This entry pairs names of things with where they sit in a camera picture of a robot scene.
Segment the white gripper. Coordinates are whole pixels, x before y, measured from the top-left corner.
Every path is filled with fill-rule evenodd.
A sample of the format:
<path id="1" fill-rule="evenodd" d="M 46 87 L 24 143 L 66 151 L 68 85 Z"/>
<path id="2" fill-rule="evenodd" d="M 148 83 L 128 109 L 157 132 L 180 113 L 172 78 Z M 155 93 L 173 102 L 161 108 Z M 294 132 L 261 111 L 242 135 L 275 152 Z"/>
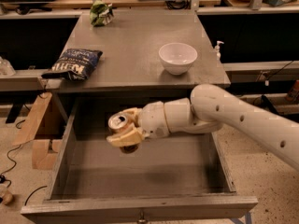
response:
<path id="1" fill-rule="evenodd" d="M 147 138 L 164 138 L 169 135 L 164 113 L 164 103 L 155 102 L 145 105 L 142 109 L 133 107 L 121 112 L 121 122 L 134 124 L 120 129 L 107 137 L 113 147 L 129 147 L 141 143 Z"/>

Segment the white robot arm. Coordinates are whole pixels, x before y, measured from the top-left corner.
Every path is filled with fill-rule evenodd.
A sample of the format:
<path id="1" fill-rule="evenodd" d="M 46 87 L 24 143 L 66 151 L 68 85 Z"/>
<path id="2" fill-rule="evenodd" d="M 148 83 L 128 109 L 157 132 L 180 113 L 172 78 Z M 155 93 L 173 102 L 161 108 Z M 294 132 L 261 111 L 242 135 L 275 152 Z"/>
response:
<path id="1" fill-rule="evenodd" d="M 131 147 L 147 138 L 172 133 L 211 133 L 227 124 L 246 134 L 299 170 L 299 123 L 250 105 L 211 84 L 196 86 L 191 96 L 122 110 L 108 120 L 114 147 Z"/>

